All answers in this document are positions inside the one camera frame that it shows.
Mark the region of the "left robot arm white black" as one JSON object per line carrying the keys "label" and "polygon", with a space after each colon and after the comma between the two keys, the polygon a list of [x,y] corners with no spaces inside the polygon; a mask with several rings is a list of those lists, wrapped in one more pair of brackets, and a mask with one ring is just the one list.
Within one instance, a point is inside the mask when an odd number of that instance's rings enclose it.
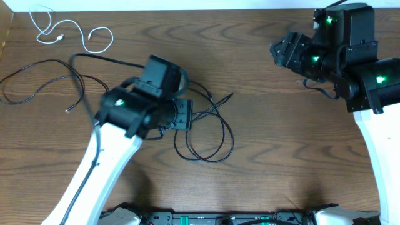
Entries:
{"label": "left robot arm white black", "polygon": [[84,157],[63,197],[44,224],[140,224],[139,214],[117,208],[101,214],[126,164],[148,132],[189,130],[193,101],[181,98],[189,87],[187,72],[150,56],[141,77],[106,91]]}

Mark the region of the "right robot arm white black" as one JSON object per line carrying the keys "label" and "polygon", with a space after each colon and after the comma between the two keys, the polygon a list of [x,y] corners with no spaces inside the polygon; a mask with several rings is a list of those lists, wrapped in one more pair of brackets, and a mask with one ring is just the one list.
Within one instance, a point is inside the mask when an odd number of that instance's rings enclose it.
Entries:
{"label": "right robot arm white black", "polygon": [[399,223],[399,59],[378,58],[375,13],[366,3],[338,1],[314,11],[314,36],[289,32],[270,47],[276,65],[305,81],[330,82],[367,146],[379,194],[379,212],[336,204],[308,211],[303,224]]}

